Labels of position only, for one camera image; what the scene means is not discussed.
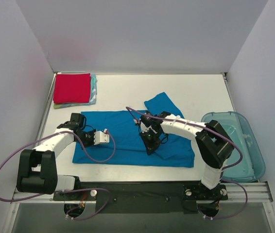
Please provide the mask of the blue t shirt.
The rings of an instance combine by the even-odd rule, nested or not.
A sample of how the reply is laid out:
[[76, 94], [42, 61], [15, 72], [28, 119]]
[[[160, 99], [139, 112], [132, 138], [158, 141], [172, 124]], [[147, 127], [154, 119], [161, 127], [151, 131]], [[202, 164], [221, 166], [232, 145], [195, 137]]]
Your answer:
[[76, 144], [73, 163], [93, 164], [96, 161], [105, 161], [110, 165], [135, 166], [194, 166], [194, 151], [191, 141], [170, 134], [168, 140], [151, 155], [148, 155], [145, 146], [138, 134], [138, 127], [134, 125], [133, 116], [126, 110], [82, 112], [87, 124], [97, 130], [108, 129], [114, 141], [100, 144], [83, 150]]

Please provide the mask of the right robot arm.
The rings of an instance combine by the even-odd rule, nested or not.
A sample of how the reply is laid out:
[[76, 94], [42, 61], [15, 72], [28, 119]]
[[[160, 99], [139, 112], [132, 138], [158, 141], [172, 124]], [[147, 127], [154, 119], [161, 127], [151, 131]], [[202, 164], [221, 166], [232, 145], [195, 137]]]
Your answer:
[[193, 122], [168, 112], [153, 116], [147, 111], [140, 117], [139, 126], [139, 135], [148, 155], [154, 153], [162, 144], [160, 136], [163, 134], [195, 140], [205, 163], [199, 194], [205, 199], [216, 194], [216, 188], [223, 176], [223, 168], [234, 150], [231, 139], [219, 122]]

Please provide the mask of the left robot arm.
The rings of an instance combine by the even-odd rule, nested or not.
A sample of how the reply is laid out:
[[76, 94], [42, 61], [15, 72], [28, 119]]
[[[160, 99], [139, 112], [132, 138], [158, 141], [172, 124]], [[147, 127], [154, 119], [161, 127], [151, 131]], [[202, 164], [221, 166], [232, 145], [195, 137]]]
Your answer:
[[71, 200], [77, 200], [82, 188], [76, 184], [77, 177], [59, 175], [56, 158], [73, 142], [81, 139], [86, 147], [95, 144], [96, 129], [86, 132], [86, 117], [72, 113], [70, 120], [57, 126], [54, 134], [33, 149], [25, 149], [20, 153], [17, 190], [24, 193], [52, 194], [64, 191]]

